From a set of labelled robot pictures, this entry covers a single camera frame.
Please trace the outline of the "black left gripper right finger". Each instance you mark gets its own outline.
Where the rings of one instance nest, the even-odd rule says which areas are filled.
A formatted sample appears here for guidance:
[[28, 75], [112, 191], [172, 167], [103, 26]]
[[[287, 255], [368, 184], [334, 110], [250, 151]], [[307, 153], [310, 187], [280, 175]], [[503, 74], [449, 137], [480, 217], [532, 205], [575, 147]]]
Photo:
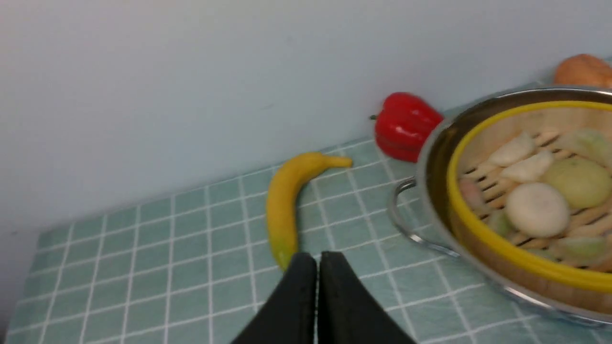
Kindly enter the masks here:
[[378, 304], [340, 252], [323, 252], [317, 304], [319, 344], [414, 344]]

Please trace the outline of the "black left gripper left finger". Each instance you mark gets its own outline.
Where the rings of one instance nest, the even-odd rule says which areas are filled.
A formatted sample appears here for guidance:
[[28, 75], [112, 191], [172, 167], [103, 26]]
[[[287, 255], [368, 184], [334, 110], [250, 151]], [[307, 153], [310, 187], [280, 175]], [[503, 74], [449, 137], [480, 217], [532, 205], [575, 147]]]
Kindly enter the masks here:
[[317, 272], [317, 263], [312, 255], [295, 253], [262, 309], [232, 342], [312, 344]]

